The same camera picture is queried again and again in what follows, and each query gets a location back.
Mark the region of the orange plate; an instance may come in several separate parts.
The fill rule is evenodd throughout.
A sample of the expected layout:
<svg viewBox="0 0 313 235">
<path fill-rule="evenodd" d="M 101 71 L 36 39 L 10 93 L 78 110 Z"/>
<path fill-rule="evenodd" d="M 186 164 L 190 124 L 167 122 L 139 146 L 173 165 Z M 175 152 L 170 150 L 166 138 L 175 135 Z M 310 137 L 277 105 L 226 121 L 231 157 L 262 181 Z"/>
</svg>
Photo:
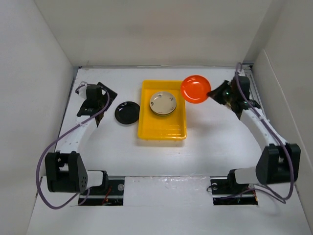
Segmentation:
<svg viewBox="0 0 313 235">
<path fill-rule="evenodd" d="M 155 111 L 153 111 L 153 110 L 152 110 L 152 112 L 153 112 L 155 115 L 157 115 L 157 116 L 166 117 L 166 116 L 169 116 L 169 115 L 171 115 L 172 113 L 174 113 L 175 110 L 173 110 L 173 111 L 171 111 L 171 112 L 169 112 L 169 113 L 165 113 L 165 114 L 157 113 L 157 112 L 155 112 Z"/>
<path fill-rule="evenodd" d="M 185 78 L 180 85 L 180 93 L 185 101 L 192 104 L 203 103 L 211 92 L 210 82 L 201 75 L 191 75 Z"/>
</svg>

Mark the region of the beige patterned plate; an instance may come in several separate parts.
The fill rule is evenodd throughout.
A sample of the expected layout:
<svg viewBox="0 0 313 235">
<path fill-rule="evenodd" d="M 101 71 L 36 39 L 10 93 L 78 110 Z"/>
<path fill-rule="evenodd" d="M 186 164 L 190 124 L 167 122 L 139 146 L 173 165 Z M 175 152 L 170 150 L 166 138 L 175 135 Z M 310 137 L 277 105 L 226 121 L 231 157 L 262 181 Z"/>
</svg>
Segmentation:
<svg viewBox="0 0 313 235">
<path fill-rule="evenodd" d="M 172 93 L 162 91 L 151 96 L 149 106 L 156 115 L 167 116 L 176 109 L 177 101 Z"/>
</svg>

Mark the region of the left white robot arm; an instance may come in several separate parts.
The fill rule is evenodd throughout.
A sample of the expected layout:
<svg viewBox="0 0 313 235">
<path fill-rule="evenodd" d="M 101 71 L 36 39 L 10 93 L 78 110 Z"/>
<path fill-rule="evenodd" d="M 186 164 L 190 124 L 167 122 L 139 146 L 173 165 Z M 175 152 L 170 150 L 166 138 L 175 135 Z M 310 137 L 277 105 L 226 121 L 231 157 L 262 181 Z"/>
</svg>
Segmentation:
<svg viewBox="0 0 313 235">
<path fill-rule="evenodd" d="M 75 92 L 85 99 L 76 115 L 75 129 L 65 135 L 66 140 L 56 152 L 45 157 L 50 192 L 83 193 L 89 187 L 81 152 L 117 97 L 116 92 L 101 82 L 81 83 Z"/>
</svg>

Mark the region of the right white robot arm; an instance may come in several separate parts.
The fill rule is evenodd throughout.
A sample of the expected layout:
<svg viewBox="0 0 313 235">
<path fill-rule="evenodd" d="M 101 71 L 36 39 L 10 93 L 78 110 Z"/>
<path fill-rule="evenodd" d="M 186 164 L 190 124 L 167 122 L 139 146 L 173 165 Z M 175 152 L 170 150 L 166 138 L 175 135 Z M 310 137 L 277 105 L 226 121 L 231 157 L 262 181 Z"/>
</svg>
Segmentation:
<svg viewBox="0 0 313 235">
<path fill-rule="evenodd" d="M 265 117 L 261 106 L 249 98 L 250 80 L 245 76 L 224 81 L 208 92 L 208 97 L 221 105 L 228 105 L 238 119 L 250 130 L 258 142 L 262 154 L 255 167 L 232 169 L 226 187 L 237 193 L 244 185 L 263 186 L 294 183 L 298 179 L 301 149 L 281 137 Z"/>
</svg>

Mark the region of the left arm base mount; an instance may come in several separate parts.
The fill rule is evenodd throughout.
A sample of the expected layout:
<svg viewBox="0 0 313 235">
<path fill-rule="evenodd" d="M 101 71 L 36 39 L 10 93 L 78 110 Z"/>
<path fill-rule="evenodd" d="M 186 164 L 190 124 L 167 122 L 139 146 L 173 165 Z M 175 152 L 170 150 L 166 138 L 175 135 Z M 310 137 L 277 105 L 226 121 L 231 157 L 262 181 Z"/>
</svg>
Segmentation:
<svg viewBox="0 0 313 235">
<path fill-rule="evenodd" d="M 79 195 L 79 206 L 123 206 L 125 178 L 109 178 L 107 189 L 102 186 L 92 187 Z"/>
</svg>

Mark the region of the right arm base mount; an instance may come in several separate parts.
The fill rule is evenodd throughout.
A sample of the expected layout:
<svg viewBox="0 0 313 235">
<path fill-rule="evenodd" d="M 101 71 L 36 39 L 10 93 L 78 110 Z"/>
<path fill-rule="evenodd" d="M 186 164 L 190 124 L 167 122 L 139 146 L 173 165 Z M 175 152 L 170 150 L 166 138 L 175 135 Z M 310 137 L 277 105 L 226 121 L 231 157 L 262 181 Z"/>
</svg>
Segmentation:
<svg viewBox="0 0 313 235">
<path fill-rule="evenodd" d="M 207 191 L 214 206 L 258 205 L 255 187 L 251 184 L 230 185 L 226 178 L 211 178 Z"/>
</svg>

